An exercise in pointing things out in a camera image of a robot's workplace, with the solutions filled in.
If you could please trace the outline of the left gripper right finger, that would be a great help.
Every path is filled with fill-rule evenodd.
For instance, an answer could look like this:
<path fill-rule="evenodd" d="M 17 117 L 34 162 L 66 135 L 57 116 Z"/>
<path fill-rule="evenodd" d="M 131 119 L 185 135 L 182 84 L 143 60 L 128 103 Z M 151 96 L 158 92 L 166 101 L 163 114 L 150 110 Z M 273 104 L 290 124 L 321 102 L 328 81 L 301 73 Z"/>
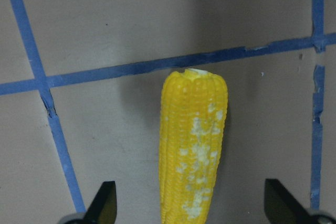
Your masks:
<path fill-rule="evenodd" d="M 278 179 L 266 179 L 264 212 L 272 224 L 318 223 Z"/>

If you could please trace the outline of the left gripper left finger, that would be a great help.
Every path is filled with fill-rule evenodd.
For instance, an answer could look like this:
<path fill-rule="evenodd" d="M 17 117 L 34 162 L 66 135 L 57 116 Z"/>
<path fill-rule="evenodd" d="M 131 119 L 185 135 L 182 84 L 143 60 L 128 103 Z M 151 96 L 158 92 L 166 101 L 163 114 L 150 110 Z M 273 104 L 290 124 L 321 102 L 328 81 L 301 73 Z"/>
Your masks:
<path fill-rule="evenodd" d="M 115 181 L 103 182 L 83 217 L 84 223 L 114 224 L 117 218 Z"/>

